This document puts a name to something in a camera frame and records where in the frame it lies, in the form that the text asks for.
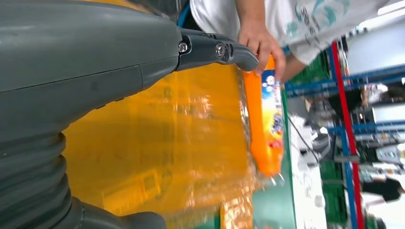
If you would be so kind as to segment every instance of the gray robot arm cover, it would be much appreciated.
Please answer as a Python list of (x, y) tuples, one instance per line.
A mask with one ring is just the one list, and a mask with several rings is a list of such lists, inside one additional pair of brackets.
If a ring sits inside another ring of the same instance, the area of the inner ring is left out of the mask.
[(93, 109), (209, 63), (252, 70), (232, 40), (124, 7), (0, 2), (0, 229), (160, 229), (155, 213), (117, 217), (71, 196), (61, 133)]

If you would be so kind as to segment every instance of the bolt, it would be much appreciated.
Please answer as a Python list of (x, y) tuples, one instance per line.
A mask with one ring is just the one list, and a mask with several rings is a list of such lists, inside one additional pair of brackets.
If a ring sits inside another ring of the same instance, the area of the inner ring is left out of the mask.
[(224, 44), (217, 44), (216, 45), (215, 54), (218, 57), (222, 57), (225, 54), (225, 46), (224, 46)]
[(180, 42), (180, 44), (179, 44), (179, 52), (180, 53), (187, 52), (188, 49), (189, 49), (189, 46), (186, 43)]

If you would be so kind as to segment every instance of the orange bottle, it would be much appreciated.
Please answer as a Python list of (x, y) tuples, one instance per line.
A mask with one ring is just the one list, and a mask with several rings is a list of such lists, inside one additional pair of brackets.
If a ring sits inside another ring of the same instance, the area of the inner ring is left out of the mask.
[(261, 77), (244, 73), (247, 110), (251, 129), (250, 152), (259, 171), (267, 177), (281, 172), (283, 159), (283, 109), (280, 82), (275, 81), (271, 56)]

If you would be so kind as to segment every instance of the green table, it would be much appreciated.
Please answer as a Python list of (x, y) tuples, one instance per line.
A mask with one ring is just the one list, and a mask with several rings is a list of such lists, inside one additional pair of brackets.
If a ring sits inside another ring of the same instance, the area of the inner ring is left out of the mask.
[[(287, 94), (283, 91), (284, 123), (287, 127)], [(284, 128), (284, 159), (281, 174), (285, 180), (284, 185), (271, 187), (253, 195), (253, 219), (255, 222), (276, 222), (282, 228), (295, 229), (295, 210), (292, 193), (291, 155), (289, 148), (288, 128)], [(219, 217), (206, 222), (196, 229), (219, 229)]]

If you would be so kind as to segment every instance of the black cable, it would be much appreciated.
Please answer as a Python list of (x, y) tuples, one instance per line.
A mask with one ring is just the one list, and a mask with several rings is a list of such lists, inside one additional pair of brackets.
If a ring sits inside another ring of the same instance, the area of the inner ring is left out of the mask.
[(297, 127), (294, 125), (294, 123), (292, 122), (291, 118), (289, 115), (287, 115), (288, 120), (290, 121), (291, 125), (294, 127), (294, 129), (296, 130), (298, 136), (301, 138), (302, 142), (305, 144), (305, 146), (307, 147), (307, 149), (312, 153), (312, 155), (314, 155), (315, 160), (317, 161), (317, 165), (319, 165), (319, 160), (318, 157), (315, 155), (315, 152), (311, 149), (311, 147), (308, 145), (308, 143), (304, 140), (304, 137), (301, 135), (301, 133), (298, 131)]

